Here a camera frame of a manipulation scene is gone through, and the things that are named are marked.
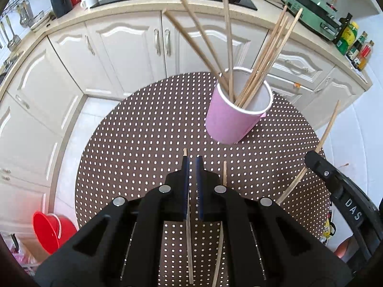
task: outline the yellow bottle cap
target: yellow bottle cap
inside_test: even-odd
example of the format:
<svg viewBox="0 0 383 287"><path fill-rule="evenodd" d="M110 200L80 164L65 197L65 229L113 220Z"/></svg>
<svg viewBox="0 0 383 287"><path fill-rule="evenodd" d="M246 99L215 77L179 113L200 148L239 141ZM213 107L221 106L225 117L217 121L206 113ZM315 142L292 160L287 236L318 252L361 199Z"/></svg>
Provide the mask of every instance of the yellow bottle cap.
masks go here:
<svg viewBox="0 0 383 287"><path fill-rule="evenodd" d="M359 29L359 25L358 25L355 21L352 21L351 24L352 24L356 29Z"/></svg>

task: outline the utensil rack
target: utensil rack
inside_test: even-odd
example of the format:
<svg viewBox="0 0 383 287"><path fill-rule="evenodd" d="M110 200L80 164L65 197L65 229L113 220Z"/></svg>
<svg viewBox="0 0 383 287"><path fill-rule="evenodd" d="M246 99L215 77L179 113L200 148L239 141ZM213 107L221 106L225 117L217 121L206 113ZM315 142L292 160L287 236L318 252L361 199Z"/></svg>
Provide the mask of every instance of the utensil rack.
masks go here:
<svg viewBox="0 0 383 287"><path fill-rule="evenodd" d="M3 13L0 16L0 20L3 19L7 14L13 12L16 9L17 4L21 3L23 0L10 0L6 5Z"/></svg>

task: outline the black pitcher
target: black pitcher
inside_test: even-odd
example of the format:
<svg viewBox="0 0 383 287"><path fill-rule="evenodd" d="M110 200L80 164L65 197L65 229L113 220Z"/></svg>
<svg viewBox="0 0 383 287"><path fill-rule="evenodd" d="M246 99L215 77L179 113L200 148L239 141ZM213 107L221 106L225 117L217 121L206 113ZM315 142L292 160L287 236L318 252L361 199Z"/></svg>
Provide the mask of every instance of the black pitcher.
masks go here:
<svg viewBox="0 0 383 287"><path fill-rule="evenodd" d="M72 2L70 0L51 0L53 12L57 18L64 16L73 9Z"/></svg>

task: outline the round table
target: round table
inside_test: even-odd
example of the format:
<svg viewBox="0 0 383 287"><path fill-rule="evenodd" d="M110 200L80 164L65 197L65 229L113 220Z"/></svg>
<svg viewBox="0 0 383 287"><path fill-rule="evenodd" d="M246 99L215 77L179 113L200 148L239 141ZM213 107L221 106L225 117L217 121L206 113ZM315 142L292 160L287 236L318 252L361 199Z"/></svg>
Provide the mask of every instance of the round table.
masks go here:
<svg viewBox="0 0 383 287"><path fill-rule="evenodd" d="M75 187L81 227L113 198L133 200L163 184L169 172L181 168L187 148L196 286L212 284L220 235L219 223L203 223L198 218L196 157L202 155L205 169L221 176L226 160L227 186L243 197L277 200L303 167L306 152L319 142L305 118L277 93L267 116L241 142L214 141L204 127L214 84L208 72L181 74L122 101L90 138ZM282 207L319 238L329 203L324 183L309 171ZM228 286L225 263L224 248L217 286ZM189 285L185 223L164 224L158 285Z"/></svg>

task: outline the chopstick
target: chopstick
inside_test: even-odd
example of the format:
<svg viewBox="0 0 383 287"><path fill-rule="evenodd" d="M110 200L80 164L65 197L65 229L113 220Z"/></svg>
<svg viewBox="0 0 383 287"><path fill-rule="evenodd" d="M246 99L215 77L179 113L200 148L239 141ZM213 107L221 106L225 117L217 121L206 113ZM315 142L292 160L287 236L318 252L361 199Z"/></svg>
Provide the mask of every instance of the chopstick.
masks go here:
<svg viewBox="0 0 383 287"><path fill-rule="evenodd" d="M269 73L269 70L271 69L271 67L274 65L275 61L278 59L278 56L279 54L281 53L283 47L285 46L288 38L290 37L290 34L292 33L296 23L298 22L301 14L302 14L302 11L303 9L301 8L298 13L296 14L295 18L294 18L294 21L292 22L289 30L287 31L286 35L285 35L285 38L283 39L281 45L279 46L279 48L277 49L277 51L274 53L274 56L273 56L273 59L272 59L272 62L271 64L269 64L269 66L266 68L266 70L264 71L264 76L262 76L260 78L260 81L256 84L256 86L254 87L253 91L250 93L250 95L248 95L248 97L246 98L244 104L243 104L243 107L246 108L248 106L248 104L250 103L250 101L253 99L253 97L255 96L255 94L257 93L258 89L262 86L262 83L266 77L266 74Z"/></svg>
<svg viewBox="0 0 383 287"><path fill-rule="evenodd" d="M188 155L187 148L183 149L183 156ZM189 197L189 186L188 186L188 209L186 213L186 251L188 255L188 270L189 270L189 284L194 284L193 276L193 248L192 248L192 231L190 227L190 197Z"/></svg>
<svg viewBox="0 0 383 287"><path fill-rule="evenodd" d="M223 185L227 186L227 161L223 161ZM216 287L216 285L217 285L218 275L220 274L222 248L223 248L223 222L221 221L220 238L218 240L218 252L217 252L216 267L214 270L213 282L211 284L211 287Z"/></svg>
<svg viewBox="0 0 383 287"><path fill-rule="evenodd" d="M329 135L330 133L330 130L332 128L332 126L334 125L334 122L335 122L335 119L336 119L336 116L338 114L338 108L340 106L340 100L337 101L336 105L335 105L335 109L334 109L334 112L332 113L332 116L331 116L331 119L330 119L330 122L328 123L327 127L326 127L326 130L324 131L324 134L321 138L321 140L319 141L318 145L316 146L315 148L315 152L319 153L320 150L322 149L323 147L323 144L324 142L326 141L326 138L327 136ZM292 190L299 184L299 182L302 180L302 178L304 177L304 175L306 174L307 172L307 167L304 166L301 171L299 172L299 174L295 177L295 179L293 180L293 182L287 187L286 191L284 191L282 193L282 195L279 197L279 199L276 201L276 203L278 205L281 205L285 199L289 196L289 194L292 192Z"/></svg>
<svg viewBox="0 0 383 287"><path fill-rule="evenodd" d="M217 66L218 66L219 72L221 72L222 75L223 75L223 72L225 71L225 69L222 67L222 65L220 63L220 60L218 59L218 55L217 55L216 51L213 48L213 44L211 43L211 41L209 40L208 36L206 35L206 32L203 29L200 21L198 20L197 15L189 7L189 3L187 2L187 0L181 0L181 3L183 4L183 7L185 8L185 10L188 12L190 18L193 20L193 22L194 22L195 26L197 27L197 29L199 30L199 32L200 32L200 34L202 36L202 39L205 41L206 45L208 46L208 49L209 49L211 55L213 56Z"/></svg>
<svg viewBox="0 0 383 287"><path fill-rule="evenodd" d="M162 13L171 21L171 23L176 27L176 29L182 34L182 36L185 38L185 40L189 43L189 45L194 49L194 51L198 54L198 56L203 60L205 65L209 68L210 72L217 78L217 81L221 84L221 86L229 92L229 86L225 82L224 78L219 75L219 72L215 69L215 67L211 64L211 62L208 60L204 52L200 49L200 47L197 45L197 43L194 42L194 40L189 36L187 31L184 27L181 26L181 24L178 22L178 20L175 19L173 14L171 14L167 9L164 9Z"/></svg>
<svg viewBox="0 0 383 287"><path fill-rule="evenodd" d="M229 0L222 0L223 11L225 14L226 34L227 34L227 55L229 63L229 99L234 103L234 80L233 80L233 40L231 35L231 22L229 13Z"/></svg>
<svg viewBox="0 0 383 287"><path fill-rule="evenodd" d="M270 62L270 59L272 59L272 57L275 53L276 47L278 46L279 41L282 38L282 33L286 29L287 22L288 22L288 17L285 17L282 21L282 25L278 28L277 36L271 42L269 50L267 51L267 53L265 55L266 57L263 59L262 63L260 64L258 73L256 74L255 78L250 79L251 83L250 83L250 86L248 87L248 90L245 91L241 97L238 97L237 104L239 107L246 108L247 105L244 105L244 104L246 103L247 100L249 100L249 97L250 97L252 91L257 87L257 84L259 83L260 78L262 77L263 73L265 72L267 65Z"/></svg>
<svg viewBox="0 0 383 287"><path fill-rule="evenodd" d="M274 26L274 29L273 29L271 35L270 35L270 38L267 41L265 47L263 48L262 53L259 55L259 58L257 59L257 62L255 64L254 68L253 68L253 71L251 72L251 74L250 74L250 76L249 76L249 78L248 78L244 88L242 89L241 94L238 96L238 99L242 98L242 96L243 96L242 93L245 93L248 90L249 86L251 85L252 80L257 75L258 69L259 69L261 63L263 62L263 60L264 60L264 58L265 58L265 56L266 56L266 54L267 54L267 52L268 52L268 50L269 50L269 48L271 46L271 43L274 41L274 38L275 38L275 36L276 36L276 34L278 32L279 26L281 25L282 19L285 16L286 10L287 10L287 5L285 5L285 7L283 8L283 11L279 15L279 18L278 18L278 20L275 23L275 26Z"/></svg>

